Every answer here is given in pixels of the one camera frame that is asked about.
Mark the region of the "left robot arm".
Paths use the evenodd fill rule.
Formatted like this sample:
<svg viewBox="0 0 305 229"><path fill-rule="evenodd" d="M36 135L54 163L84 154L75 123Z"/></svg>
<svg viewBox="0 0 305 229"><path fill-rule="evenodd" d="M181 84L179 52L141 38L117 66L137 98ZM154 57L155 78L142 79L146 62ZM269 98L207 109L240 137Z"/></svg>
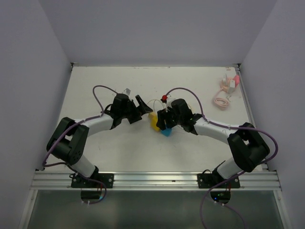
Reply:
<svg viewBox="0 0 305 229"><path fill-rule="evenodd" d="M142 120L142 116L153 112L139 95L135 96L138 106L126 94L117 94L109 110L86 119L61 119L51 136L46 150L48 155L62 160L67 166L82 175L88 187L98 184L98 168L83 154L87 138L102 131L108 131L127 119L130 124Z"/></svg>

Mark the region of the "yellow cube power socket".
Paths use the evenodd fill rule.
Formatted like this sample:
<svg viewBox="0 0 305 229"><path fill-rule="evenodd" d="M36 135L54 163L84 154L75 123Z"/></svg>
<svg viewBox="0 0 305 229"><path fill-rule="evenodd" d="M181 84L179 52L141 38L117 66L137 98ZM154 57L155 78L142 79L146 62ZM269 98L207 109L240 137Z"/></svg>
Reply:
<svg viewBox="0 0 305 229"><path fill-rule="evenodd" d="M158 121L157 114L155 112L149 113L148 118L150 119L151 128L156 132L160 132L160 128L157 126L157 121Z"/></svg>

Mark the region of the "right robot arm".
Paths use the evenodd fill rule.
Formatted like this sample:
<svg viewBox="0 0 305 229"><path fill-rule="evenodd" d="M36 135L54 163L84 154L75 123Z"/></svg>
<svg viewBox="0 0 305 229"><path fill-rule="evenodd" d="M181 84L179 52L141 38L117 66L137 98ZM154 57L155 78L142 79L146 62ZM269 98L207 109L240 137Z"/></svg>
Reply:
<svg viewBox="0 0 305 229"><path fill-rule="evenodd" d="M270 149L251 123L241 126L212 124L202 114L194 114L184 99L173 99L157 112L157 127L161 130L181 126L194 135L211 137L228 144L232 157L218 165L212 176L217 187L224 187L229 178L240 172L252 172L270 153Z"/></svg>

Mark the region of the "blue plug adapter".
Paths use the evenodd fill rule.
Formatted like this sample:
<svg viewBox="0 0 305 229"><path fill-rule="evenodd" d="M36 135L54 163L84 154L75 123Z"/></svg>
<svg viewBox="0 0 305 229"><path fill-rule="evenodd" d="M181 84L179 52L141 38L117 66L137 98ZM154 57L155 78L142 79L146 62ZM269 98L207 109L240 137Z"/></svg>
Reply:
<svg viewBox="0 0 305 229"><path fill-rule="evenodd" d="M165 137L169 137L172 133L172 129L171 128L166 128L164 130L160 130L160 133Z"/></svg>

